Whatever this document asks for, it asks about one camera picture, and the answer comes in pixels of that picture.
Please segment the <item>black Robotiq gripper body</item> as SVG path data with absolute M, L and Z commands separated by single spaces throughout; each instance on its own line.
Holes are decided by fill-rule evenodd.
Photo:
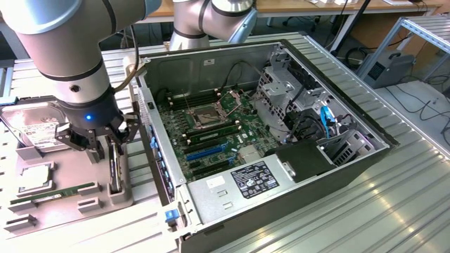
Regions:
M 114 91 L 107 90 L 99 98 L 87 103 L 68 103 L 58 100 L 68 122 L 80 129 L 97 129 L 113 125 L 118 128 L 125 121 Z

